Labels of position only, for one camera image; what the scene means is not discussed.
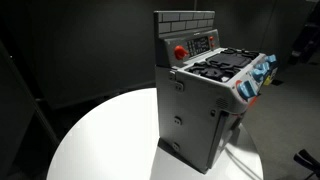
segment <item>red button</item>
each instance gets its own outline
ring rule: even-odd
[[[187,54],[189,54],[189,52],[182,46],[176,46],[176,48],[174,48],[174,55],[178,60],[182,60]]]

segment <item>white tabletop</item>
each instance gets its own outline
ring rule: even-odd
[[[156,89],[117,96],[81,118],[61,142],[48,180],[263,179],[259,154],[240,125],[214,167],[203,175],[157,147]]]

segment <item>dark floor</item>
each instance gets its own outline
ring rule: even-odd
[[[301,149],[320,160],[320,53],[309,62],[315,63],[279,73],[282,84],[263,87],[243,122],[261,155],[265,180],[307,177],[311,172],[293,161]]]

